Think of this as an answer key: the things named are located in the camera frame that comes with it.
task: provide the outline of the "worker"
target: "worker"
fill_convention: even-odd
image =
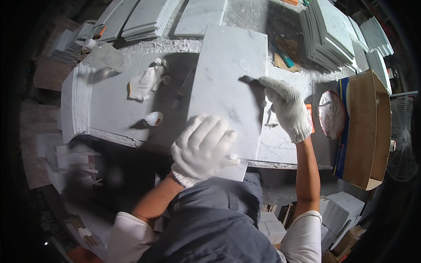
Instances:
[[[279,250],[257,229],[263,192],[258,174],[243,182],[214,177],[236,138],[224,120],[199,115],[173,143],[171,173],[131,214],[119,212],[107,248],[108,263],[321,262],[320,178],[300,93],[284,81],[259,78],[282,128],[297,149],[295,219]],[[154,222],[168,209],[163,233]]]

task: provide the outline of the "plastic bottle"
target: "plastic bottle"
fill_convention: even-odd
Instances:
[[[86,41],[85,47],[91,50],[91,56],[95,60],[102,61],[117,72],[124,72],[130,65],[129,58],[107,42],[96,42],[90,38]]]
[[[163,118],[164,115],[161,112],[152,112],[145,117],[145,120],[150,126],[158,126]]]

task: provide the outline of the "gloved hand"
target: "gloved hand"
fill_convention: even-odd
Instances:
[[[171,166],[174,177],[185,186],[214,176],[223,165],[237,165],[240,159],[224,157],[237,137],[235,130],[215,116],[198,115],[173,143],[171,153],[175,163]]]
[[[307,120],[306,105],[300,92],[283,80],[263,76],[259,82],[265,86],[264,92],[273,103],[279,124],[288,133],[292,143],[299,143],[309,137],[312,127]]]

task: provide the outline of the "workbench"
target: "workbench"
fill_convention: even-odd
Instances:
[[[95,118],[95,111],[98,114],[105,114],[105,116],[107,114],[118,114],[118,112],[109,111],[107,109],[107,105],[111,102],[107,102],[106,98],[97,97],[98,101],[96,104],[93,102],[93,107],[91,108],[91,122],[96,123],[94,125],[91,124],[90,134],[92,136],[134,148],[142,148],[152,152],[170,154],[172,142],[185,128],[186,120],[183,118],[186,116],[185,113],[188,110],[189,92],[191,91],[192,83],[190,83],[187,92],[181,99],[180,105],[176,109],[172,107],[174,98],[177,95],[179,87],[183,85],[189,69],[197,63],[198,53],[200,52],[200,46],[203,40],[203,38],[200,37],[177,38],[173,35],[174,29],[186,4],[187,3],[181,2],[177,6],[173,16],[167,24],[166,29],[164,30],[162,37],[148,41],[132,41],[128,43],[123,39],[118,39],[114,43],[116,48],[128,56],[138,54],[139,56],[143,56],[143,59],[148,58],[148,60],[151,61],[153,61],[152,59],[155,57],[171,60],[170,71],[168,72],[168,75],[172,78],[171,84],[169,86],[161,85],[158,91],[155,92],[151,98],[139,103],[139,106],[136,108],[139,119],[152,111],[162,112],[164,114],[162,124],[156,127],[147,127],[141,121],[137,122],[136,120],[133,120],[134,123],[131,128],[135,128],[134,131],[118,130],[118,125],[117,129],[111,130],[107,128],[109,125],[106,121],[104,122],[103,120]],[[307,104],[312,104],[314,115],[314,112],[317,112],[317,106],[321,94],[326,90],[336,90],[338,79],[352,76],[355,72],[347,67],[344,67],[341,72],[330,72],[306,58],[304,51],[304,38],[298,18],[298,12],[303,8],[304,6],[300,1],[298,6],[293,6],[278,0],[228,0],[226,12],[221,25],[267,34],[269,43],[267,59],[269,72],[271,71],[271,68],[273,68],[274,54],[274,50],[270,43],[274,41],[275,37],[281,36],[283,38],[296,41],[300,52],[302,70],[294,74],[306,77],[310,82],[309,87],[307,87],[304,92],[304,99]],[[353,42],[352,44],[358,67],[362,71],[367,70],[368,64],[362,47],[360,47],[358,43]],[[129,105],[132,105],[133,103],[131,100],[127,99],[127,94],[124,94],[120,100],[122,103],[121,105],[124,105],[123,107],[130,107]],[[337,142],[335,140],[329,140],[326,136],[324,136],[320,129],[318,120],[315,121],[314,124],[316,132],[311,136],[319,169],[332,169]],[[259,149],[264,141],[275,143],[262,146],[261,148],[266,152],[260,154],[259,156],[263,157],[259,160],[250,160],[248,162],[248,166],[296,169],[295,146],[291,145],[291,143],[284,143],[284,141],[288,141],[289,138],[280,138],[279,140],[283,141],[277,144],[277,138],[273,137],[272,133],[268,130],[266,132],[263,130]]]

